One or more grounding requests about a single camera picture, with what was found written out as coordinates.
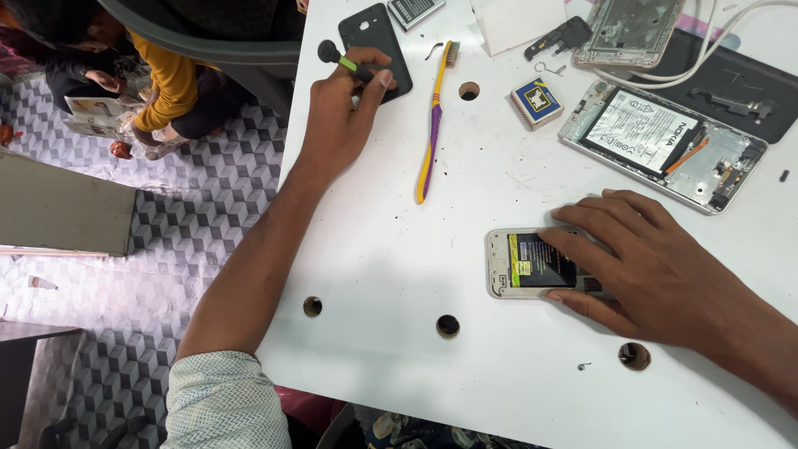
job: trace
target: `wire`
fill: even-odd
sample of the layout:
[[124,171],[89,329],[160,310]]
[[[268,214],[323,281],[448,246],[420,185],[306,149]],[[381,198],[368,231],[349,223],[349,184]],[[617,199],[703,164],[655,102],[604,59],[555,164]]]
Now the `wire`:
[[690,77],[692,77],[698,71],[698,69],[701,67],[701,64],[703,64],[707,60],[707,58],[709,58],[709,55],[711,55],[717,49],[717,47],[721,45],[721,42],[723,42],[723,40],[726,38],[726,36],[729,34],[729,32],[732,30],[732,28],[747,13],[749,13],[750,11],[755,10],[756,8],[759,8],[761,6],[773,6],[773,5],[798,6],[798,0],[759,0],[758,2],[752,3],[749,7],[745,8],[745,9],[741,10],[739,13],[737,13],[729,21],[729,23],[726,24],[725,29],[723,30],[723,33],[721,33],[721,35],[718,36],[718,38],[715,41],[714,45],[712,45],[712,48],[710,48],[709,51],[707,51],[706,48],[707,48],[707,46],[709,46],[709,38],[712,36],[712,30],[713,30],[713,26],[714,26],[714,16],[715,16],[715,11],[717,9],[717,4],[718,4],[718,0],[715,0],[714,4],[712,6],[712,13],[709,15],[709,21],[707,22],[706,35],[704,36],[704,40],[701,42],[701,49],[698,52],[698,58],[696,60],[695,65],[693,65],[693,67],[691,67],[690,70],[687,70],[683,74],[671,75],[671,76],[649,75],[649,74],[644,74],[644,73],[640,73],[640,72],[636,72],[636,71],[630,70],[630,73],[632,73],[633,75],[636,75],[638,77],[641,77],[641,78],[645,78],[645,79],[648,79],[648,80],[651,80],[651,81],[669,81],[669,82],[665,82],[665,83],[662,83],[662,84],[646,84],[646,83],[641,83],[641,82],[631,82],[631,81],[625,80],[623,78],[616,77],[616,76],[614,76],[612,74],[609,74],[609,73],[607,73],[607,72],[605,72],[604,70],[601,70],[601,69],[594,69],[595,72],[597,74],[601,75],[602,77],[608,77],[609,79],[621,82],[621,83],[626,84],[626,85],[631,85],[631,86],[637,87],[639,89],[665,89],[666,87],[672,87],[674,85],[681,84],[682,82],[687,81]]

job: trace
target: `fingernail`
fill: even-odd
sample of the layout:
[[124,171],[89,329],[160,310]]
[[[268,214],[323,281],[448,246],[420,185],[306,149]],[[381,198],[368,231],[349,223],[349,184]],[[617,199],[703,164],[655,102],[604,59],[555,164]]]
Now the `fingernail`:
[[546,293],[546,299],[549,301],[554,301],[556,303],[563,302],[563,297],[554,292]]
[[382,87],[385,87],[387,89],[388,88],[388,84],[390,84],[391,81],[393,80],[393,74],[391,73],[390,70],[382,70],[377,75],[377,80],[380,81],[380,84],[382,84]]

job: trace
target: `patterned shirt sleeve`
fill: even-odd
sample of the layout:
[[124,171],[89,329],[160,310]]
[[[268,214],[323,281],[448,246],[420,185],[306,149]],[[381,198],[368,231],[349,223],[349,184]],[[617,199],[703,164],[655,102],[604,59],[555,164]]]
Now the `patterned shirt sleeve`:
[[222,351],[178,360],[169,373],[164,449],[290,449],[288,422],[258,361]]

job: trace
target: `dark hair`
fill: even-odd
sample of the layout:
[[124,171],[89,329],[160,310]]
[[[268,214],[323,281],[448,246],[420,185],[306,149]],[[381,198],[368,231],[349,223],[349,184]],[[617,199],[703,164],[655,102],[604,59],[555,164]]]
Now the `dark hair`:
[[73,45],[89,39],[86,30],[102,10],[97,0],[3,0],[22,28],[36,38]]

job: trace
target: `table hole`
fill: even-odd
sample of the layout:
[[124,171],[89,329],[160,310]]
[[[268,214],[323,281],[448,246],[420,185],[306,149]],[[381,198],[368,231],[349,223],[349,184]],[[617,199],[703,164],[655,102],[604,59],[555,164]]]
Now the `table hole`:
[[621,364],[632,371],[642,371],[651,364],[651,354],[640,343],[629,342],[618,350]]
[[454,316],[443,315],[441,318],[438,318],[435,329],[438,331],[439,336],[449,340],[460,333],[460,322],[458,322],[457,318]]
[[460,98],[465,101],[471,101],[480,96],[480,86],[474,81],[464,82],[460,86]]
[[322,313],[322,300],[316,296],[308,296],[302,305],[302,310],[308,318],[315,318]]

